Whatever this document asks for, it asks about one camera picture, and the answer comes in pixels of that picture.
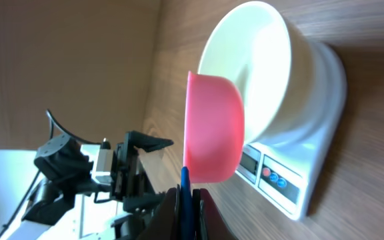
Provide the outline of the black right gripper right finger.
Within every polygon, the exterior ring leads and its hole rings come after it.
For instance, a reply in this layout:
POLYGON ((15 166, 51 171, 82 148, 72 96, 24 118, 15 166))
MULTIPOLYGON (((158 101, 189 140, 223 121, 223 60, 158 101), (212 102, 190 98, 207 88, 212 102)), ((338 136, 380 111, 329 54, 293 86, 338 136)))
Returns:
POLYGON ((206 189, 192 192, 195 235, 198 240, 235 240, 211 194, 206 189))

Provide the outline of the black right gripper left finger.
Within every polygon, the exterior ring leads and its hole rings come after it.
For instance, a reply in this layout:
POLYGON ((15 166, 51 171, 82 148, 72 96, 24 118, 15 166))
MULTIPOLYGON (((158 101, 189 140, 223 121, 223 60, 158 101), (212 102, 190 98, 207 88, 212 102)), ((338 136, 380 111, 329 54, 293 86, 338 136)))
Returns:
POLYGON ((178 198, 179 188, 170 188, 162 200, 157 213, 143 231, 144 240, 178 239, 178 198))

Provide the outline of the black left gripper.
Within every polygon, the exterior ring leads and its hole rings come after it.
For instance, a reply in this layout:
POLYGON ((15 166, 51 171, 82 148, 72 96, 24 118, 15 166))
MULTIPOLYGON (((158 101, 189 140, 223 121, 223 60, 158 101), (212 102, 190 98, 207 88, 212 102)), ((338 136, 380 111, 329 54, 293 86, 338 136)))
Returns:
POLYGON ((165 193, 155 192, 139 160, 139 149, 150 153, 172 146, 171 139, 129 131, 124 141, 117 145, 111 167, 111 198, 123 204, 126 216, 111 224, 116 239, 136 239, 147 228, 165 198, 165 193))

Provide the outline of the pink scoop blue handle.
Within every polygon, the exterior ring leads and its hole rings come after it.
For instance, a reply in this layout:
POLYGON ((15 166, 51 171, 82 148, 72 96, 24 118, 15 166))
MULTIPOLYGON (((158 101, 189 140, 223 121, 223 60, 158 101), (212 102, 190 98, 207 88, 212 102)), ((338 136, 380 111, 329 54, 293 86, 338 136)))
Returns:
POLYGON ((194 239, 199 228, 191 184, 226 181, 240 162, 244 110, 236 86, 223 77, 188 72, 184 127, 180 238, 194 239))

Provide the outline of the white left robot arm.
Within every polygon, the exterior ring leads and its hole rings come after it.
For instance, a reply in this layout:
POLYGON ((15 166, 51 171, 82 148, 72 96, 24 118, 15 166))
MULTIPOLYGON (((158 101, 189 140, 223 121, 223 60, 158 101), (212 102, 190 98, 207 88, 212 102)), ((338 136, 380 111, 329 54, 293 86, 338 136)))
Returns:
POLYGON ((93 196, 94 203, 123 204, 127 212, 111 222, 96 239, 144 239, 166 194, 157 193, 139 160, 138 150, 153 152, 173 141, 129 131, 111 148, 108 141, 85 145, 63 133, 38 148, 34 164, 42 180, 34 179, 20 206, 22 223, 34 224, 26 233, 40 237, 75 206, 78 195, 93 196))

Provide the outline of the white digital kitchen scale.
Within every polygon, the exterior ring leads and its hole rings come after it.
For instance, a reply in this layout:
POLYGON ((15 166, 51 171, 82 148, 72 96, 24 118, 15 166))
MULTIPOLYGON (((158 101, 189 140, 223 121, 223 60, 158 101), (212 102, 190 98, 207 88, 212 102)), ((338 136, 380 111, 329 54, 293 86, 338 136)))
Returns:
POLYGON ((310 47, 316 80, 298 126, 274 139, 244 146, 236 170, 240 178, 293 221, 307 214, 347 93, 345 70, 334 50, 318 42, 310 47))

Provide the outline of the white bowl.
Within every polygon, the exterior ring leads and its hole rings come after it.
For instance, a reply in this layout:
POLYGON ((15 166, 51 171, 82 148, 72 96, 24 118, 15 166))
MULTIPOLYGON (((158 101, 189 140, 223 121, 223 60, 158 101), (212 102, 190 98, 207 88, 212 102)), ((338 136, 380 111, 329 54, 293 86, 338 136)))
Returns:
POLYGON ((294 126, 315 84, 309 42, 276 8, 243 3, 211 33, 198 67, 239 90, 245 143, 270 139, 294 126))

